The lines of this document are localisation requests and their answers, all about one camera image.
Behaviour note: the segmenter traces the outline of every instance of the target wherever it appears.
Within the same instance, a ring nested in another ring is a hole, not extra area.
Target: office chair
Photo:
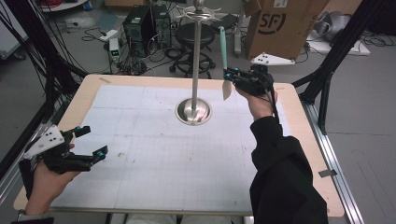
[[[187,77],[189,74],[192,74],[192,65],[193,65],[193,55],[194,55],[194,33],[195,33],[195,23],[186,23],[181,25],[176,31],[176,40],[182,45],[190,49],[191,51],[184,52],[180,54],[175,62],[169,67],[169,71],[175,72],[176,68],[180,71],[184,72],[184,77]],[[215,39],[215,33],[212,28],[206,24],[202,24],[201,27],[201,49],[207,48],[211,51],[208,46]],[[209,69],[213,69],[216,67],[216,64],[204,53],[200,53],[200,61],[199,61],[199,74],[206,73],[207,78],[211,79]]]

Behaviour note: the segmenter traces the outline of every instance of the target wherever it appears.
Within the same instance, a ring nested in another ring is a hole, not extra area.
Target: hand
[[[268,100],[267,95],[256,97],[248,94],[245,91],[241,91],[238,88],[236,88],[236,91],[247,99],[248,108],[254,120],[263,117],[273,116],[274,112],[273,112],[273,108],[271,107],[271,103],[269,101],[266,101]],[[277,92],[275,92],[275,102],[276,100],[277,100]]]
[[[32,195],[26,204],[25,214],[36,216],[48,213],[50,204],[66,188],[66,185],[79,175],[80,172],[66,172],[59,175],[49,170],[47,165],[41,161],[35,168],[35,178]]]

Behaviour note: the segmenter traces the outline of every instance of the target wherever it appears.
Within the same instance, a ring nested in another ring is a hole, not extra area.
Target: metal base
[[[203,99],[197,98],[195,109],[192,108],[192,99],[184,99],[177,104],[177,118],[189,125],[206,123],[212,117],[212,107]]]

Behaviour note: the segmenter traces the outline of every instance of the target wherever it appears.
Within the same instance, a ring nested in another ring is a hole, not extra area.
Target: wooden table
[[[92,106],[92,101],[96,93],[103,85],[120,85],[120,86],[136,86],[136,87],[155,87],[155,88],[181,88],[190,89],[191,79],[187,78],[169,78],[169,77],[125,77],[125,76],[105,76],[105,75],[89,75],[85,77],[77,94],[75,95],[70,106],[67,108],[61,122],[59,123],[60,130],[70,130],[76,126],[81,125],[85,116]],[[222,80],[200,79],[199,90],[219,90],[221,94]],[[322,158],[317,140],[311,130],[309,122],[306,118],[305,112],[301,106],[296,90],[292,85],[286,83],[276,83],[276,91],[278,98],[283,106],[286,119],[289,124],[290,132],[293,136],[300,140],[304,149],[305,155],[308,158],[313,173],[314,173],[314,186],[327,202],[329,217],[341,217],[345,211],[337,191],[330,176],[321,177],[318,172],[327,170],[325,161]],[[14,207],[22,209],[26,205],[24,189],[17,197]],[[135,212],[135,208],[96,208],[84,209],[83,207],[52,207],[53,210],[59,211],[99,211],[99,212]],[[139,210],[139,212],[147,212],[150,209]],[[214,214],[211,211],[185,211],[173,209],[160,209],[161,212],[186,214],[186,213],[208,213]],[[249,211],[215,211],[215,214],[228,214],[236,216],[251,216]]]

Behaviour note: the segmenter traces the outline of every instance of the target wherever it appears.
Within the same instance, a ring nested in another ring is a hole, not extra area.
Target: metal pole
[[[201,52],[201,27],[200,21],[195,22],[195,35],[194,35],[194,60],[192,66],[192,113],[195,113],[197,106],[197,92],[198,92],[198,75],[199,75],[199,58]]]

